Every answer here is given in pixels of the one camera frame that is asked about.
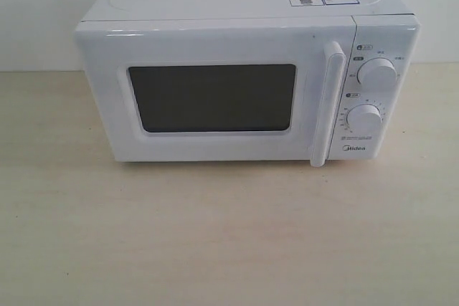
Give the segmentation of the white microwave door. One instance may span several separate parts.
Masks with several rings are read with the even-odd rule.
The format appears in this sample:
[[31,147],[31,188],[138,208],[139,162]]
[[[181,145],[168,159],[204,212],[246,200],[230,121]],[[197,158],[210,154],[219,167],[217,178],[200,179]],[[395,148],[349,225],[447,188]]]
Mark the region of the white microwave door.
[[117,161],[322,166],[355,35],[350,16],[83,21],[75,42]]

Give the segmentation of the white lower timer knob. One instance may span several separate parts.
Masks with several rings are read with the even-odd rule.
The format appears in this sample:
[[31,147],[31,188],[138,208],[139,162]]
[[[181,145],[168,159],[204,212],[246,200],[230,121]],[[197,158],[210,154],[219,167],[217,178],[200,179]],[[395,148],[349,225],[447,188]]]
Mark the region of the white lower timer knob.
[[377,107],[364,104],[351,109],[346,116],[346,122],[352,131],[373,133],[381,128],[382,117]]

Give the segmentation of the white upper power knob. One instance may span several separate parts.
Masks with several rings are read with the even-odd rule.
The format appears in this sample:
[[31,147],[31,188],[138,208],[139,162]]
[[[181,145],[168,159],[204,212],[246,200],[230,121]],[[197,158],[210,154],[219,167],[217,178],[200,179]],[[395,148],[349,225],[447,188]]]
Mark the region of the white upper power knob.
[[365,90],[388,90],[397,84],[397,72],[390,60],[375,58],[359,68],[357,79]]

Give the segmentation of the white Midea microwave body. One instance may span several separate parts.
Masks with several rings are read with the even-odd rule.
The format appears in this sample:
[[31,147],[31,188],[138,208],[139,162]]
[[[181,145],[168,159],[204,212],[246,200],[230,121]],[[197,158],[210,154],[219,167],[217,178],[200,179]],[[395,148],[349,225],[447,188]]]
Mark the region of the white Midea microwave body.
[[[96,0],[83,21],[181,21],[210,19],[316,19],[350,16],[356,35],[336,108],[329,160],[375,158],[394,111],[410,65],[420,24],[401,0],[359,0],[358,4],[292,7],[289,0]],[[365,90],[357,73],[366,62],[385,58],[397,72],[388,90]],[[358,105],[378,108],[382,126],[377,132],[352,131],[348,112]]]

